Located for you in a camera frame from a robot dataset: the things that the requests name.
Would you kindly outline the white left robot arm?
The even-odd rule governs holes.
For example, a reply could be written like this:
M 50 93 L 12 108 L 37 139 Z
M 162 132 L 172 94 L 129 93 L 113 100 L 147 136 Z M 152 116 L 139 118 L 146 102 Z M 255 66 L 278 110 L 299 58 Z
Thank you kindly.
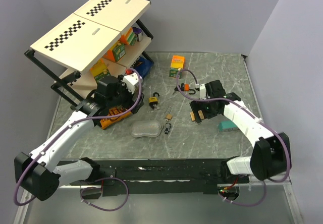
M 58 165 L 63 156 L 81 135 L 109 119 L 111 108 L 121 106 L 124 112 L 136 113 L 143 100 L 142 78 L 134 72 L 130 75 L 102 77 L 97 88 L 76 105 L 70 118 L 38 148 L 29 154 L 19 153 L 14 159 L 17 187 L 32 194 L 32 198 L 44 201 L 62 185 L 85 181 L 93 185 L 100 177 L 100 165 L 84 157 L 77 162 Z

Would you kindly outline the orange black padlock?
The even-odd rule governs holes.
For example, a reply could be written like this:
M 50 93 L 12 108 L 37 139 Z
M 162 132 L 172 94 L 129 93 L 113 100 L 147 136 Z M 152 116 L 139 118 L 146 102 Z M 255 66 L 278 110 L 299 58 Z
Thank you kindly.
M 196 93 L 196 90 L 190 88 L 190 86 L 186 83 L 181 83 L 181 90 L 187 92 L 189 95 L 194 95 Z

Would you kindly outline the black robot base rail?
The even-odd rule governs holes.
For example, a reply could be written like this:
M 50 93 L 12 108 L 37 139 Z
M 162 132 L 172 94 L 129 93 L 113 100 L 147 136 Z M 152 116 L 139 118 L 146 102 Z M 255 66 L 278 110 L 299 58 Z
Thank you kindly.
M 130 194 L 203 193 L 217 194 L 218 186 L 249 183 L 248 177 L 229 173 L 224 158 L 191 159 L 98 159 L 99 173 L 73 186 L 103 186 L 104 196 Z

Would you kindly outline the black keys of orange padlock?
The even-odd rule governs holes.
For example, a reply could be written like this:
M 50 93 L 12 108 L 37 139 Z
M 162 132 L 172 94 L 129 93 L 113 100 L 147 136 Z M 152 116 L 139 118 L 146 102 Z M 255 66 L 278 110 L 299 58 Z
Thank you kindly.
M 178 92 L 179 91 L 179 89 L 177 88 L 177 87 L 175 87 L 174 88 L 174 92 L 173 92 L 173 94 L 175 94 L 176 92 Z

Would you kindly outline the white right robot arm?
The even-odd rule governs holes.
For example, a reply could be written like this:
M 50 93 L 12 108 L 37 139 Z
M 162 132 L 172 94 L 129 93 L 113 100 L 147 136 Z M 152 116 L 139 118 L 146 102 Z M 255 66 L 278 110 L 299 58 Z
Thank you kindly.
M 218 115 L 233 122 L 249 140 L 251 156 L 236 156 L 225 160 L 221 179 L 233 182 L 238 175 L 253 175 L 266 180 L 291 168 L 289 137 L 266 128 L 236 93 L 226 93 L 220 80 L 198 85 L 199 99 L 190 102 L 195 122 Z

